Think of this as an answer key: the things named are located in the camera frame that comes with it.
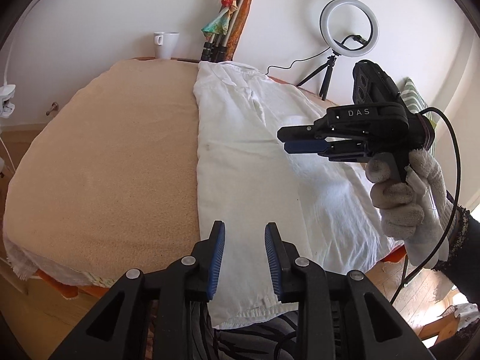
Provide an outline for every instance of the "black cord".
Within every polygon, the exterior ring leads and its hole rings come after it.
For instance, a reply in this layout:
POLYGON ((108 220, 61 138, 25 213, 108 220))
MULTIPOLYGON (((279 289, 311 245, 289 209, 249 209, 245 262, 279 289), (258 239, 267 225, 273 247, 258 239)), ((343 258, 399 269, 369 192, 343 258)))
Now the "black cord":
POLYGON ((319 52, 318 54, 314 55, 314 56, 311 56, 311 57, 308 57, 308 58, 305 58, 305 59, 296 59, 295 61, 293 61, 289 67, 282 67, 282 66, 275 66, 274 64, 271 64, 268 68, 267 68, 267 73, 265 73, 266 75, 268 75, 268 72, 270 71, 270 68, 279 68, 279 69, 284 69, 284 70, 288 70, 288 69, 291 69, 291 67, 293 66, 293 64, 295 62, 303 62, 303 61, 308 61, 309 59, 312 59, 312 58, 315 58, 317 56, 321 56, 325 51, 328 51, 330 50, 330 48, 326 48, 325 50, 323 50, 322 52, 319 52))
POLYGON ((400 291, 402 288, 405 286, 405 276, 407 275, 407 268, 409 266, 409 257, 406 255, 405 256, 405 261, 403 263, 403 272, 402 272, 402 279, 400 280, 400 285, 398 286, 397 290, 395 291, 392 299, 390 300, 390 304, 393 304, 395 302, 395 299, 397 299, 397 296, 399 295, 400 291))
POLYGON ((445 122, 445 124, 447 125, 448 131, 450 132, 450 136, 452 137, 453 148, 455 150, 455 161, 457 162, 457 183, 455 185, 455 197, 453 201, 452 214, 450 214, 450 218, 448 219, 448 224, 442 236, 440 237, 440 240, 438 241, 437 245, 431 251, 429 256, 417 268, 415 268, 407 277, 405 277, 405 280, 397 288, 397 292, 400 292, 400 290, 403 288, 404 283, 410 282, 418 274, 418 272, 422 270, 425 264, 428 263, 428 261, 430 261, 430 259, 435 255, 438 249, 440 249, 440 246, 442 245, 443 241, 445 241, 448 231, 450 230, 450 226, 452 226, 453 220, 455 218, 455 213, 457 211, 458 197, 460 195, 461 166, 460 166, 460 150, 458 148, 457 136, 455 135, 452 124, 450 123, 450 121, 442 111, 440 111, 438 108, 435 108, 435 107, 428 107, 420 111, 419 114, 424 115, 427 112, 435 112, 435 114, 440 116, 445 122))
MULTIPOLYGON (((341 43, 341 44, 345 44, 345 42, 346 42, 348 39, 350 39, 350 38, 357 38, 357 37, 359 37, 359 35, 349 35, 349 36, 347 36, 344 40, 342 40, 342 43, 341 43)), ((296 59, 295 61, 293 61, 293 62, 290 64, 289 67, 282 67, 282 66, 276 66, 276 65, 274 65, 274 64, 271 64, 271 65, 267 68, 267 73, 265 73, 265 74, 268 76, 268 72, 270 71, 270 68, 284 69, 284 70, 287 71, 288 69, 291 69, 291 68, 292 68, 292 66, 293 66, 293 64, 294 64, 295 62, 308 61, 309 59, 313 59, 313 58, 315 58, 315 57, 321 56, 324 52, 326 52, 326 51, 328 51, 328 50, 330 50, 330 48, 327 48, 327 49, 323 50, 322 52, 319 52, 318 54, 313 55, 313 56, 308 57, 308 58, 305 58, 305 59, 296 59)))
POLYGON ((287 340, 290 340, 292 339, 293 337, 296 337, 297 336, 297 332, 290 332, 288 334, 285 334, 281 339, 280 341, 277 343, 277 345, 275 346, 275 349, 273 351, 273 360, 278 360, 279 357, 280 357, 280 350, 282 349, 282 346, 283 344, 285 344, 285 342, 287 340))
POLYGON ((341 43, 341 44, 345 44, 345 42, 346 42, 348 39, 354 38, 354 37, 356 37, 356 36, 358 36, 358 35, 349 35, 349 36, 347 36, 344 40, 342 40, 342 43, 341 43))

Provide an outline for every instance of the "white sheet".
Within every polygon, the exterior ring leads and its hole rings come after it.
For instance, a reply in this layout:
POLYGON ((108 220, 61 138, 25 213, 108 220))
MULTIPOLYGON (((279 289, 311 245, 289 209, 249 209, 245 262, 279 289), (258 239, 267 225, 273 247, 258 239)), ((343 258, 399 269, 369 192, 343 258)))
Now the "white sheet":
POLYGON ((280 127, 311 124, 325 109, 294 86, 234 62, 201 62, 194 94, 201 238, 215 220, 226 226, 217 293, 208 306, 213 326, 247 326, 297 307, 280 304, 273 293, 263 239, 268 222, 328 271, 365 272, 390 252, 394 242, 381 232, 362 167, 287 155, 277 139, 280 127))

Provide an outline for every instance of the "black sleeve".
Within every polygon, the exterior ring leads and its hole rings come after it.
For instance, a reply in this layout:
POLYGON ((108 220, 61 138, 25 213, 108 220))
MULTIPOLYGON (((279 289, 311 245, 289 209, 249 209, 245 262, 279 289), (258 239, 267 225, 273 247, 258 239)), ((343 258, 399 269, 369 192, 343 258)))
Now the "black sleeve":
POLYGON ((439 261, 434 269, 443 272, 470 303, 480 304, 480 223, 462 207, 458 213, 448 261, 439 261))

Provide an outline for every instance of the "white glove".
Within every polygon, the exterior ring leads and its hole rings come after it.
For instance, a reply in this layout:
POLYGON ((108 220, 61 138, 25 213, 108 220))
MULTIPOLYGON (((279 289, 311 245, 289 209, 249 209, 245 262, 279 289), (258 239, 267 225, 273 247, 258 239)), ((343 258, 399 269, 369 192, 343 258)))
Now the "white glove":
MULTIPOLYGON (((387 163, 376 159, 367 164, 366 176, 375 183, 370 197, 380 209, 383 232, 387 237, 405 240, 409 260, 418 266, 440 240, 453 204, 446 198, 438 162, 425 150, 411 151, 409 160, 407 184, 391 180, 387 163)), ((425 267, 433 268, 439 259, 448 259, 447 239, 425 267)))

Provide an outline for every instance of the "beige blanket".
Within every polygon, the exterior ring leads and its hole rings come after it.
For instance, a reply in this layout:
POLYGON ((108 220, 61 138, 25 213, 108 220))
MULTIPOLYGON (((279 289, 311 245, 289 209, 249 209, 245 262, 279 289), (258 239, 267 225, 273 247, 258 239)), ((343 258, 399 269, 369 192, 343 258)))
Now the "beige blanket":
POLYGON ((78 91, 10 182, 4 231, 78 271, 156 271, 199 240, 196 64, 128 60, 78 91))

